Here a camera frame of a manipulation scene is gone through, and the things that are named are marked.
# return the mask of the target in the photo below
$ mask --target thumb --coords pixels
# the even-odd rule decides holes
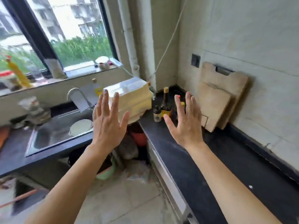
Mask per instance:
[[[163,117],[164,117],[166,126],[170,131],[170,134],[172,135],[173,138],[175,138],[177,128],[175,127],[174,123],[171,121],[171,119],[168,115],[165,114]]]
[[[127,130],[127,126],[128,126],[128,122],[129,122],[129,118],[130,118],[130,112],[126,111],[125,114],[123,115],[123,118],[121,120],[121,124],[120,127],[123,130]]]

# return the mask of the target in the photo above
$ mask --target white pipe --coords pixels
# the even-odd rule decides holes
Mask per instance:
[[[137,76],[140,78],[139,65],[138,65],[138,59],[137,59],[137,54],[136,54],[136,48],[135,48],[134,35],[133,35],[133,29],[132,29],[132,24],[131,24],[128,0],[117,0],[117,1],[118,1],[119,11],[121,14],[121,21],[123,24],[123,33],[125,36],[126,45],[127,45],[127,49],[128,49],[128,53],[129,53],[129,60],[130,60],[132,73],[134,76]]]

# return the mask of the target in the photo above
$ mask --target floor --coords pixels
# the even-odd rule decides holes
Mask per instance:
[[[7,220],[0,219],[0,223],[24,223],[37,206]],[[130,162],[125,171],[116,170],[111,179],[93,181],[75,223],[173,224],[178,221],[153,170]]]

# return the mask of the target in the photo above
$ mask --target window frame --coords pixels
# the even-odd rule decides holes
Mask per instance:
[[[97,0],[99,9],[101,11],[102,20],[106,29],[108,41],[110,44],[112,55],[115,59],[118,59],[115,44],[112,38],[111,29],[109,26],[107,14],[105,11],[103,0]],[[45,69],[40,69],[45,78],[52,78],[52,75],[44,61],[44,59],[56,59],[60,62],[62,68],[63,66],[59,57],[55,53],[50,41],[48,40],[45,32],[43,31],[41,25],[39,24],[33,10],[28,4],[27,0],[2,0],[3,5],[6,7],[7,11],[13,18],[13,20],[18,25],[19,29],[23,35],[28,40],[32,49],[39,57]]]

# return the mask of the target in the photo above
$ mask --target red lid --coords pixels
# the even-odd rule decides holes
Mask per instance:
[[[13,74],[13,71],[10,71],[10,70],[1,71],[0,77],[5,77],[5,76],[11,75],[11,74]]]

